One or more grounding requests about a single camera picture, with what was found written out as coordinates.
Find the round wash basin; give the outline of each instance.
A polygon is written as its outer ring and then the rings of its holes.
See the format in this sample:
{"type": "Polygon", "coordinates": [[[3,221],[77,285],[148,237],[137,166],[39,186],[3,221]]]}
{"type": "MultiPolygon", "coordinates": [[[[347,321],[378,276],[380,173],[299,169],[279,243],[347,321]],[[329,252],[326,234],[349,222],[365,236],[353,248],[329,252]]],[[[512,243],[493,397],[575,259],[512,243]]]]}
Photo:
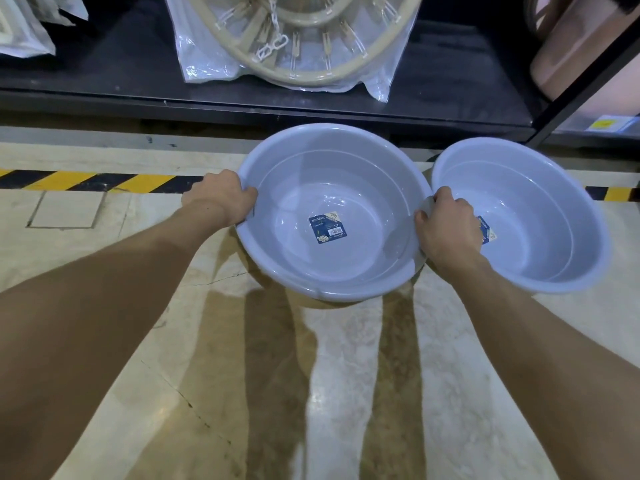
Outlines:
{"type": "Polygon", "coordinates": [[[424,263],[413,212],[431,188],[379,136],[325,123],[289,128],[259,144],[238,174],[259,192],[238,236],[288,288],[359,301],[397,288],[424,263]]]}
{"type": "Polygon", "coordinates": [[[567,293],[606,272],[611,241],[600,209],[535,150],[496,138],[460,141],[438,157],[431,183],[473,206],[487,234],[482,254],[517,286],[567,293]]]}

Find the blue label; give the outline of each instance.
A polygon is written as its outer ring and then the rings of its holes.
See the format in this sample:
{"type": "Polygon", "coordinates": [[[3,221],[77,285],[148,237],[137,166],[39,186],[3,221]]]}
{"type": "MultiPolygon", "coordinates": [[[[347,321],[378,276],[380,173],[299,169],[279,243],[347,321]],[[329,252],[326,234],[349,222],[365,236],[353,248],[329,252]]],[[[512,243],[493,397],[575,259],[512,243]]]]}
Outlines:
{"type": "Polygon", "coordinates": [[[311,229],[314,230],[318,244],[347,237],[344,225],[340,222],[340,217],[336,212],[309,217],[309,223],[311,224],[311,229]]]}
{"type": "Polygon", "coordinates": [[[494,239],[496,239],[498,237],[492,231],[491,227],[489,227],[489,224],[487,224],[482,217],[478,216],[478,220],[480,221],[480,230],[482,231],[482,243],[483,243],[483,245],[486,244],[487,242],[493,241],[494,239]]]}

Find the tile floor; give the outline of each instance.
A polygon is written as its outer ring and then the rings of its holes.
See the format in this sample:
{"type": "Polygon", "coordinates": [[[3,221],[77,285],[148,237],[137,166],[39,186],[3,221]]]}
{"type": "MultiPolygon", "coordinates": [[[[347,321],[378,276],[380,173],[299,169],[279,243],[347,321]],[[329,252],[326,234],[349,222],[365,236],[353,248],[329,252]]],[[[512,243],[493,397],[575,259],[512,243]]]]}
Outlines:
{"type": "MultiPolygon", "coordinates": [[[[0,143],[0,168],[236,169],[243,152],[0,143]]],[[[580,170],[584,184],[638,174],[580,170]]],[[[0,287],[164,219],[176,195],[107,194],[91,229],[25,228],[40,192],[0,191],[0,287]]],[[[601,203],[606,279],[538,296],[640,366],[640,209],[601,203]]],[[[55,480],[555,479],[452,288],[429,269],[354,305],[294,294],[232,230],[208,240],[55,480]]]]}

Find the label sticker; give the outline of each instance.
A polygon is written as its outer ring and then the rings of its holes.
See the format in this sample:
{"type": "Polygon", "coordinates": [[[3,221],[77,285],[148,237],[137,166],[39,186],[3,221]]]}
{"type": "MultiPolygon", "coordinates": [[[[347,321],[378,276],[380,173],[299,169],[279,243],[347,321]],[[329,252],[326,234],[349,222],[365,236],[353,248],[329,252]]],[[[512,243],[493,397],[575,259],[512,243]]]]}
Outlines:
{"type": "Polygon", "coordinates": [[[635,116],[609,116],[604,115],[595,120],[587,131],[599,133],[622,133],[638,120],[635,116]]]}
{"type": "Polygon", "coordinates": [[[480,216],[478,216],[478,220],[480,221],[480,230],[482,231],[483,245],[485,245],[487,242],[496,240],[498,236],[496,236],[491,227],[489,227],[489,224],[487,224],[485,220],[480,216]]]}
{"type": "Polygon", "coordinates": [[[344,225],[340,222],[337,212],[309,217],[309,224],[314,230],[318,244],[347,237],[347,232],[344,230],[344,225]]]}

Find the yellow and black striped tape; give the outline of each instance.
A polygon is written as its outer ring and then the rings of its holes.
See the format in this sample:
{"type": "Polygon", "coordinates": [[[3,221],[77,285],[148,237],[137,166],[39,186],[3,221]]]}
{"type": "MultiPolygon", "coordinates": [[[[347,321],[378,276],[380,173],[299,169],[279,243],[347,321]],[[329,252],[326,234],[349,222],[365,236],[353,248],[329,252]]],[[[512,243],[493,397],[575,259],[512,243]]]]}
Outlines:
{"type": "MultiPolygon", "coordinates": [[[[201,180],[202,177],[186,175],[0,169],[0,189],[181,194],[201,180]]],[[[585,189],[594,200],[640,202],[640,187],[588,186],[585,189]]]]}

